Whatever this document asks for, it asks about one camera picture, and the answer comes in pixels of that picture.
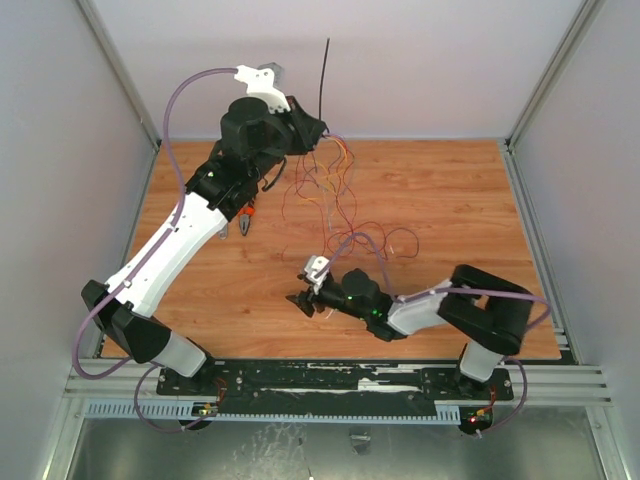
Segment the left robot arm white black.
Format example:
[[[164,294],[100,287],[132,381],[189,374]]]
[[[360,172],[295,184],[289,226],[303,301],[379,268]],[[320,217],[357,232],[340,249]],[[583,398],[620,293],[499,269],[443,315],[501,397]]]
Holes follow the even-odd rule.
[[[276,110],[259,98],[240,98],[220,124],[220,139],[165,223],[120,271],[104,283],[89,281],[81,292],[91,320],[131,359],[174,370],[196,395],[208,392],[215,381],[214,369],[205,364],[206,351],[154,313],[197,251],[258,192],[270,189],[264,177],[284,168],[288,157],[313,151],[327,130],[293,96]]]

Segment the black zip tie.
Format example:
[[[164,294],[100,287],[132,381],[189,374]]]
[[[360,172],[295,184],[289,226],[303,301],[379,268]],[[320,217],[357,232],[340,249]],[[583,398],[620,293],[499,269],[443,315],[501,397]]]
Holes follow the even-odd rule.
[[[325,40],[325,45],[323,50],[321,72],[320,72],[320,78],[319,78],[319,88],[318,88],[318,119],[319,120],[322,120],[322,117],[323,117],[324,86],[325,86],[326,68],[328,63],[330,45],[331,45],[331,38],[327,37]]]

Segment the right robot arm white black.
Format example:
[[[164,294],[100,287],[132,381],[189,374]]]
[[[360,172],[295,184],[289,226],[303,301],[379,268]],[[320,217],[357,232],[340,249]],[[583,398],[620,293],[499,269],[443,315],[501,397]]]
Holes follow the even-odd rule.
[[[329,308],[360,319],[386,342],[443,324],[463,333],[450,390],[466,398],[478,397],[501,360],[520,352],[534,303],[523,287],[467,264],[432,289],[397,297],[358,268],[336,280],[307,267],[298,278],[308,288],[286,299],[308,317]]]

